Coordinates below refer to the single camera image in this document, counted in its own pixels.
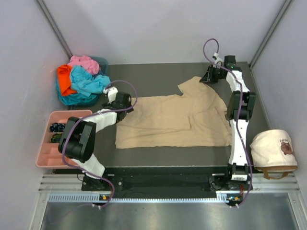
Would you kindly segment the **beige t shirt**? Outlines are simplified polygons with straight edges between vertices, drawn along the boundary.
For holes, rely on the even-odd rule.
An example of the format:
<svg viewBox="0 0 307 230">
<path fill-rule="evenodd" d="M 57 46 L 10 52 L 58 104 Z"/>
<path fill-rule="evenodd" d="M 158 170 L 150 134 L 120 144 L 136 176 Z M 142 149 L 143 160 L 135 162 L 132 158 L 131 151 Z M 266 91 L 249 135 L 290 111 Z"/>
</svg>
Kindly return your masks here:
<svg viewBox="0 0 307 230">
<path fill-rule="evenodd" d="M 116 148 L 230 146 L 227 107 L 217 92 L 200 77 L 178 88 L 181 95 L 133 98 L 133 112 L 117 124 Z"/>
</svg>

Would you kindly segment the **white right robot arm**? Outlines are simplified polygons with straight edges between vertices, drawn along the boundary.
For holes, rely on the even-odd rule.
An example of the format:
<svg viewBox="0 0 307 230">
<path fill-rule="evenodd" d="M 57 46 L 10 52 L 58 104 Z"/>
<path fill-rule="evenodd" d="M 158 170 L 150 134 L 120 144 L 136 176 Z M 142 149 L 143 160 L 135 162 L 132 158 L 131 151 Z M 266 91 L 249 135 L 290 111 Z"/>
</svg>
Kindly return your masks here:
<svg viewBox="0 0 307 230">
<path fill-rule="evenodd" d="M 256 94 L 246 86 L 242 70 L 236 66 L 235 56 L 225 56 L 221 59 L 218 53 L 214 53 L 213 63 L 200 82 L 217 83 L 221 79 L 227 81 L 232 92 L 226 111 L 226 117 L 232 129 L 232 144 L 224 184 L 228 189 L 234 190 L 241 183 L 244 184 L 250 180 L 251 163 L 246 149 L 246 137 Z"/>
</svg>

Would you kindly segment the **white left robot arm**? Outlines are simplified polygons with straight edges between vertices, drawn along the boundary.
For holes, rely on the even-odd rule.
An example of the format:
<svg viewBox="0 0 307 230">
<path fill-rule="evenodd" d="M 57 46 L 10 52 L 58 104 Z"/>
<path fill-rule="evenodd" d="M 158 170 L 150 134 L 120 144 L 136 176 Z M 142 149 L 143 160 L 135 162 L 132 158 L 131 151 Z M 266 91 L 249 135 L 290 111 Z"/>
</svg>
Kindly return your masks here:
<svg viewBox="0 0 307 230">
<path fill-rule="evenodd" d="M 77 164 L 98 190 L 107 188 L 109 179 L 103 175 L 105 167 L 94 155 L 96 133 L 122 121 L 133 111 L 130 94 L 118 92 L 112 99 L 104 95 L 105 103 L 101 110 L 82 118 L 71 116 L 65 125 L 58 145 L 58 151 Z"/>
</svg>

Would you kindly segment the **cyan t shirt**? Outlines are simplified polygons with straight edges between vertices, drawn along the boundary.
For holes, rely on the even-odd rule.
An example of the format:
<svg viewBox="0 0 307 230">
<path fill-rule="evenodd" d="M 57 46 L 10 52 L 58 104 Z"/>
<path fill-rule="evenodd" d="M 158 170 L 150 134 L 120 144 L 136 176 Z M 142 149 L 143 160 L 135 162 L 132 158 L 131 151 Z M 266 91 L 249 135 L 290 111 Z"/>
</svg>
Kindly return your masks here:
<svg viewBox="0 0 307 230">
<path fill-rule="evenodd" d="M 110 83 L 108 76 L 100 73 L 91 75 L 81 66 L 72 67 L 70 80 L 71 88 L 76 90 L 77 93 L 68 96 L 61 96 L 58 79 L 56 81 L 58 98 L 66 106 L 91 106 L 95 104 L 99 95 Z"/>
</svg>

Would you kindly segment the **pink t shirt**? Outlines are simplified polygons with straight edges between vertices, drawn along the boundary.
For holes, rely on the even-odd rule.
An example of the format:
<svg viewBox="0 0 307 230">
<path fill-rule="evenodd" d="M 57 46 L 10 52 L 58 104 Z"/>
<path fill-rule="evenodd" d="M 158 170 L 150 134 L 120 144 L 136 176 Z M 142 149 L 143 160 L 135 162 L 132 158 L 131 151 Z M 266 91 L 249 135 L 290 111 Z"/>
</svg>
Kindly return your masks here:
<svg viewBox="0 0 307 230">
<path fill-rule="evenodd" d="M 68 65 L 71 67 L 81 66 L 91 75 L 95 75 L 100 71 L 98 62 L 88 56 L 72 56 Z"/>
</svg>

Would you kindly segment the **teal plastic basket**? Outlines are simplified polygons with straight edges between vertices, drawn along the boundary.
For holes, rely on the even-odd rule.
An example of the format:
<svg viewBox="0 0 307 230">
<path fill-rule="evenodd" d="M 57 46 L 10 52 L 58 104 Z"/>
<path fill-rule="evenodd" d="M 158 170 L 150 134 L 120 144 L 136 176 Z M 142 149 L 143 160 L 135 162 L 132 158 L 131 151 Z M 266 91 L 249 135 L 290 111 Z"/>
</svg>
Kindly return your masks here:
<svg viewBox="0 0 307 230">
<path fill-rule="evenodd" d="M 56 90 L 65 106 L 92 106 L 110 83 L 103 64 L 89 56 L 72 56 L 67 64 L 57 68 Z"/>
</svg>

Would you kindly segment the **orange t shirt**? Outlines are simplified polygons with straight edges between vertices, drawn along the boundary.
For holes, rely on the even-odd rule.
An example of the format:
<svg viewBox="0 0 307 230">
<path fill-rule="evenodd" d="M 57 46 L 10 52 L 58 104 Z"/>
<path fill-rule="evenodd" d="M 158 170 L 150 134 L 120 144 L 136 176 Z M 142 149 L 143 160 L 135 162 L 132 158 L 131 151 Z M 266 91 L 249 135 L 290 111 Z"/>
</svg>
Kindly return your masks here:
<svg viewBox="0 0 307 230">
<path fill-rule="evenodd" d="M 70 73 L 72 66 L 62 65 L 57 68 L 57 79 L 61 96 L 68 96 L 77 93 L 71 88 Z"/>
</svg>

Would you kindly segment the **dark patterned rolled item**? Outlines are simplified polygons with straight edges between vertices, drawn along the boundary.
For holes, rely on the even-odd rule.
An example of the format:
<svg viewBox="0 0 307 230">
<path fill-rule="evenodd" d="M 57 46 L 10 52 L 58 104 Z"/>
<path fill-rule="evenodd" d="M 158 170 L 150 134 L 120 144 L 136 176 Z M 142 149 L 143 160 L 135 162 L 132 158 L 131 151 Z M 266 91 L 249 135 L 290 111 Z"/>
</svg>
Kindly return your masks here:
<svg viewBox="0 0 307 230">
<path fill-rule="evenodd" d="M 63 132 L 65 129 L 64 123 L 52 123 L 49 127 L 49 131 L 53 133 Z"/>
<path fill-rule="evenodd" d="M 59 143 L 61 140 L 61 133 L 55 133 L 53 136 L 50 138 L 50 143 Z"/>
</svg>

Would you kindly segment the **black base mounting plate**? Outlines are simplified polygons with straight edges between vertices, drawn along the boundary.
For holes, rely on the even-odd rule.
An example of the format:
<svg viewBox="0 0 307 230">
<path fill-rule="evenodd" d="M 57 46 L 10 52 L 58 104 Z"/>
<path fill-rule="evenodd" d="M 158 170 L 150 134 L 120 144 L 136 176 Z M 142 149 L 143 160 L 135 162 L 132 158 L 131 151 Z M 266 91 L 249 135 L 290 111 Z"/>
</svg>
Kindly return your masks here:
<svg viewBox="0 0 307 230">
<path fill-rule="evenodd" d="M 114 198 L 216 198 L 209 177 L 196 174 L 107 174 L 115 187 Z"/>
</svg>

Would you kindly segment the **pink compartment tray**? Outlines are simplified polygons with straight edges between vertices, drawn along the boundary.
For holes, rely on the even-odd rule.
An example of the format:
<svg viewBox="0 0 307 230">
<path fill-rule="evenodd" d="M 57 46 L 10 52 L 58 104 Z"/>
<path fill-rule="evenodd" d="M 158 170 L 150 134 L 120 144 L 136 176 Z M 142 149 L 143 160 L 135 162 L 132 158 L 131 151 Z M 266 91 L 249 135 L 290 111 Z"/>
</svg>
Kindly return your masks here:
<svg viewBox="0 0 307 230">
<path fill-rule="evenodd" d="M 69 169 L 70 167 L 62 161 L 61 153 L 58 151 L 59 144 L 50 142 L 50 139 L 55 132 L 51 132 L 49 128 L 53 123 L 66 123 L 71 116 L 83 117 L 90 114 L 92 114 L 91 110 L 65 110 L 52 112 L 49 116 L 44 137 L 36 159 L 37 167 L 46 169 Z"/>
</svg>

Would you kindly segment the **cream fabric storage bag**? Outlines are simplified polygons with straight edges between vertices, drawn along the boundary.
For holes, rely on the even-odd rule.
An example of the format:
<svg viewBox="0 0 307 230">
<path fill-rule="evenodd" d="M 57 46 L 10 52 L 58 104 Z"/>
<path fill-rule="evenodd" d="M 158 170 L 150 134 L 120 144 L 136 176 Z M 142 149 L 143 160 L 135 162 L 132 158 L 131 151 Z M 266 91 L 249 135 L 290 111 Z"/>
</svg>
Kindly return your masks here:
<svg viewBox="0 0 307 230">
<path fill-rule="evenodd" d="M 250 144 L 254 168 L 267 180 L 278 180 L 298 169 L 289 134 L 271 129 L 257 134 Z"/>
</svg>

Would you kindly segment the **aluminium frame post right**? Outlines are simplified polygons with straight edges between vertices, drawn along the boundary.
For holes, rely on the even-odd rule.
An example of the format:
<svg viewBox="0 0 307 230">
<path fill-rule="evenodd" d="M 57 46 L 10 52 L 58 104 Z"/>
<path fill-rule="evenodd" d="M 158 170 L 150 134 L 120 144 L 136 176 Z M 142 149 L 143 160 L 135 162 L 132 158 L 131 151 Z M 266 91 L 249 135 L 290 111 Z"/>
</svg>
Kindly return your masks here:
<svg viewBox="0 0 307 230">
<path fill-rule="evenodd" d="M 269 43 L 270 39 L 273 37 L 275 31 L 277 30 L 278 26 L 281 24 L 284 16 L 287 14 L 288 10 L 290 9 L 291 5 L 294 3 L 294 0 L 284 0 L 279 8 L 276 16 L 273 19 L 273 22 L 270 24 L 268 31 L 266 32 L 264 38 L 262 39 L 259 47 L 257 48 L 253 58 L 249 62 L 248 66 L 250 69 L 253 69 L 257 61 L 259 60 L 261 54 L 263 53 L 264 49 L 266 48 L 267 44 Z"/>
</svg>

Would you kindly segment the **aluminium frame post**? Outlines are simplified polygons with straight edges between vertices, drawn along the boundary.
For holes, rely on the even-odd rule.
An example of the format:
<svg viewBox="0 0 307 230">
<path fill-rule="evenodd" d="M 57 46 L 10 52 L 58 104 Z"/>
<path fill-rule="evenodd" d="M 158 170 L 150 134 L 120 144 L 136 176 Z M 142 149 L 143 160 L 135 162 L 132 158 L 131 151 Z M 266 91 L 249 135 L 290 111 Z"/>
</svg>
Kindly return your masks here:
<svg viewBox="0 0 307 230">
<path fill-rule="evenodd" d="M 62 35 L 62 32 L 60 31 L 55 19 L 53 18 L 50 10 L 48 9 L 46 3 L 44 0 L 34 0 L 34 2 L 37 4 L 39 10 L 43 14 L 44 18 L 46 19 L 48 25 L 50 26 L 52 32 L 56 36 L 60 46 L 62 47 L 64 53 L 68 58 L 72 57 L 72 51 L 69 48 L 64 36 Z"/>
<path fill-rule="evenodd" d="M 281 24 L 284 16 L 287 14 L 288 10 L 290 9 L 291 5 L 294 3 L 294 0 L 284 0 L 279 8 L 276 16 L 273 19 L 273 22 L 270 24 L 268 31 L 266 32 L 264 38 L 262 39 L 259 47 L 257 48 L 253 58 L 249 62 L 248 66 L 250 69 L 253 69 L 257 61 L 259 60 L 261 54 L 263 53 L 264 49 L 266 48 L 267 44 L 269 43 L 270 39 L 273 37 L 275 31 L 277 30 L 278 26 Z"/>
</svg>

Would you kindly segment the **aluminium frame post left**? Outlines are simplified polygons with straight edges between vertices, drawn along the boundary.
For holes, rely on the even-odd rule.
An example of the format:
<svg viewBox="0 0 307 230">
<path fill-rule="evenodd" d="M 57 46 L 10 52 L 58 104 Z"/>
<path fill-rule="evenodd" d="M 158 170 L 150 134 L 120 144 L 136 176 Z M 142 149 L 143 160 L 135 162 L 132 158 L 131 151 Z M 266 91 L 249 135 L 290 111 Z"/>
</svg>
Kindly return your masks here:
<svg viewBox="0 0 307 230">
<path fill-rule="evenodd" d="M 62 32 L 60 31 L 55 19 L 53 18 L 50 10 L 48 9 L 46 3 L 44 0 L 34 0 L 34 2 L 37 4 L 39 10 L 43 14 L 44 18 L 46 19 L 48 25 L 50 26 L 52 32 L 56 36 L 60 46 L 62 47 L 64 53 L 68 58 L 72 57 L 72 51 L 69 48 L 64 36 L 62 35 Z"/>
</svg>

